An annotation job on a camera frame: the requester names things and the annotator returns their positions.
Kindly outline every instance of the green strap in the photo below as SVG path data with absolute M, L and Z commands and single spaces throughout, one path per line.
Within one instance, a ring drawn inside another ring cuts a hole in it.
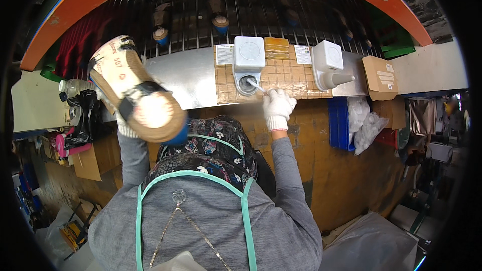
M 241 209 L 243 213 L 243 226 L 244 226 L 244 234 L 246 236 L 246 247 L 248 250 L 248 261 L 249 261 L 249 269 L 250 271 L 256 271 L 256 255 L 255 255 L 255 244 L 253 242 L 253 233 L 251 231 L 251 220 L 249 218 L 249 207 L 248 207 L 248 193 L 253 183 L 254 179 L 252 177 L 249 178 L 246 186 L 244 187 L 244 192 L 239 191 L 236 189 L 232 184 L 226 182 L 225 180 L 215 177 L 213 175 L 200 172 L 200 171 L 193 171 L 193 170 L 181 170 L 177 172 L 167 173 L 155 178 L 151 183 L 149 183 L 141 193 L 141 185 L 139 185 L 137 189 L 137 213 L 136 213 L 136 264 L 137 264 L 137 271 L 143 271 L 144 268 L 142 266 L 142 248 L 141 248 L 141 221 L 142 221 L 142 200 L 147 195 L 149 189 L 156 184 L 157 182 L 164 180 L 166 178 L 172 177 L 179 177 L 179 176 L 197 176 L 209 179 L 211 181 L 217 182 L 229 190 L 231 190 L 235 195 L 241 198 Z
M 237 148 L 235 148 L 235 147 L 234 147 L 232 144 L 230 144 L 229 142 L 222 141 L 222 140 L 220 140 L 219 138 L 216 138 L 216 137 L 206 136 L 206 135 L 200 135 L 200 134 L 188 134 L 188 137 L 201 137 L 201 138 L 206 138 L 207 140 L 212 140 L 212 141 L 217 141 L 217 142 L 224 143 L 226 146 L 232 147 L 236 152 L 239 153 L 239 155 L 244 156 L 244 152 L 243 152 L 243 141 L 241 140 L 241 137 L 240 137 L 239 135 L 238 135 L 238 138 L 239 138 L 239 146 L 240 146 L 240 149 L 239 149 L 239 150 L 238 150 Z
M 249 178 L 244 187 L 243 196 L 241 197 L 241 210 L 243 212 L 244 235 L 246 236 L 246 247 L 248 248 L 248 261 L 250 271 L 256 271 L 256 254 L 255 244 L 253 241 L 253 232 L 251 232 L 251 220 L 249 218 L 248 194 L 251 184 L 255 181 L 252 177 Z

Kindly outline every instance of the wire rack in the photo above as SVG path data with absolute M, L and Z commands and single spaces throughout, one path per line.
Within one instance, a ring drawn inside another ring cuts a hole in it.
M 171 15 L 169 42 L 165 46 L 152 38 L 152 13 L 163 3 L 170 4 Z M 289 0 L 289 3 L 298 18 L 294 25 L 283 17 L 279 0 L 224 0 L 223 9 L 229 19 L 226 34 L 213 27 L 208 0 L 109 0 L 98 9 L 116 9 L 116 14 L 122 15 L 118 20 L 122 23 L 117 25 L 135 38 L 140 53 L 147 58 L 230 44 L 236 36 L 286 38 L 290 44 L 310 46 L 329 40 L 344 51 L 382 57 L 364 0 Z M 354 33 L 353 39 L 343 36 L 339 20 L 334 21 L 334 9 L 344 16 L 346 27 Z M 360 25 L 365 38 L 357 33 Z M 371 47 L 365 44 L 366 38 Z

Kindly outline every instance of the floor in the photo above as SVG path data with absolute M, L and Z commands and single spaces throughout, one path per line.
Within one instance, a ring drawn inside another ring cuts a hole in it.
M 238 119 L 253 147 L 259 149 L 273 169 L 270 143 L 260 104 L 238 104 L 190 111 L 191 117 L 220 114 Z M 413 184 L 414 168 L 401 182 L 403 165 L 394 148 L 374 142 L 361 155 L 354 156 L 330 147 L 326 99 L 298 101 L 289 121 L 289 137 L 313 216 L 321 231 L 332 230 L 367 209 L 386 217 Z M 158 145 L 149 144 L 151 165 Z M 63 202 L 75 207 L 79 198 L 102 207 L 122 186 L 122 170 L 117 167 L 102 175 L 102 181 L 81 179 L 71 167 L 55 163 L 35 163 L 39 175 L 39 196 L 56 214 Z

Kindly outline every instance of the apron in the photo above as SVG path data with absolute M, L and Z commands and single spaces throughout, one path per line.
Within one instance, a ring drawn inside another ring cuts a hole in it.
M 180 176 L 195 176 L 219 183 L 240 198 L 249 269 L 250 271 L 256 271 L 255 247 L 248 211 L 248 194 L 254 177 L 257 175 L 257 166 L 249 140 L 239 122 L 230 117 L 193 119 L 188 127 L 188 141 L 184 145 L 160 146 L 156 165 L 138 187 L 136 212 L 137 270 L 144 270 L 141 248 L 142 200 L 149 189 L 162 180 Z M 172 216 L 179 209 L 179 205 L 178 202 Z M 199 228 L 196 225 L 194 226 L 208 242 Z M 208 245 L 214 250 L 210 242 L 208 242 Z M 220 255 L 218 255 L 218 258 L 225 264 L 226 268 L 229 268 Z

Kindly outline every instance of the plastic bottle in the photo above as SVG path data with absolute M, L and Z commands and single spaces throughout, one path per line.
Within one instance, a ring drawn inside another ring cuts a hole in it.
M 77 94 L 80 94 L 82 90 L 87 89 L 94 90 L 93 83 L 78 79 L 71 79 L 69 81 L 62 80 L 59 83 L 59 91 L 65 92 L 69 98 L 73 98 Z

